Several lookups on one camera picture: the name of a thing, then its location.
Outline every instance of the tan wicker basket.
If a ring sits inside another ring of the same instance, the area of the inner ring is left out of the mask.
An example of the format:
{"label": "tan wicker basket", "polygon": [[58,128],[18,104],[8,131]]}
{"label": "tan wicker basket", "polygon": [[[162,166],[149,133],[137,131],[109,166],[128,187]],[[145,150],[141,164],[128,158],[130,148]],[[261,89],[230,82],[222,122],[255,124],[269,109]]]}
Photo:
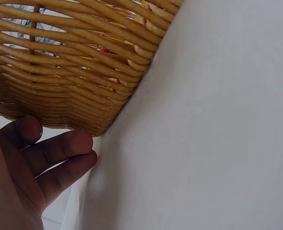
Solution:
{"label": "tan wicker basket", "polygon": [[0,0],[0,114],[101,135],[182,0]]}

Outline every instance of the white fabric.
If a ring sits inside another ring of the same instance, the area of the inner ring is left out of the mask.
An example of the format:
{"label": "white fabric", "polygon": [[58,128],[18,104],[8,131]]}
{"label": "white fabric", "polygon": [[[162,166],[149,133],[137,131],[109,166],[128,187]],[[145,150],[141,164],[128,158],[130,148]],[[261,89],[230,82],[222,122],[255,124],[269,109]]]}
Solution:
{"label": "white fabric", "polygon": [[283,0],[186,0],[95,149],[63,230],[283,230]]}

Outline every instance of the hand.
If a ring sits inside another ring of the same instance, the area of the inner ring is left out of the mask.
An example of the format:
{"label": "hand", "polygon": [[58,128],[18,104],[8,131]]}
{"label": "hand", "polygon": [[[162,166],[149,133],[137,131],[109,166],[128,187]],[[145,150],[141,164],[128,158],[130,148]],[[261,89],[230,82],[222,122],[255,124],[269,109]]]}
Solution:
{"label": "hand", "polygon": [[0,230],[43,230],[45,208],[97,161],[86,131],[35,144],[41,134],[42,126],[32,116],[0,130]]}

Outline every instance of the wicker basket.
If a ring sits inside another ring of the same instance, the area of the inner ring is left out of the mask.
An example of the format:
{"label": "wicker basket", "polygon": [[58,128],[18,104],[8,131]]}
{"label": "wicker basket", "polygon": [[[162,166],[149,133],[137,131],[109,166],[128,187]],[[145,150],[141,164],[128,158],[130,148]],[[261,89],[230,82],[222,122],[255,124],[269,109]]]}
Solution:
{"label": "wicker basket", "polygon": [[0,0],[0,114],[101,135],[182,0]]}

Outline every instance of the red object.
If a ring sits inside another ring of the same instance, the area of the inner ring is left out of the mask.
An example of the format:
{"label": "red object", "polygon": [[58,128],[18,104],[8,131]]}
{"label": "red object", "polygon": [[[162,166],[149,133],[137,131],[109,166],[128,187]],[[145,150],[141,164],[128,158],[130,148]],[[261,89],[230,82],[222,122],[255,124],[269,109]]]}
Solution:
{"label": "red object", "polygon": [[105,48],[100,49],[100,51],[103,53],[115,54],[114,52],[110,51],[109,49],[105,49]]}
{"label": "red object", "polygon": [[100,51],[103,52],[103,53],[110,53],[111,52],[109,49],[105,49],[105,48],[100,49]]}

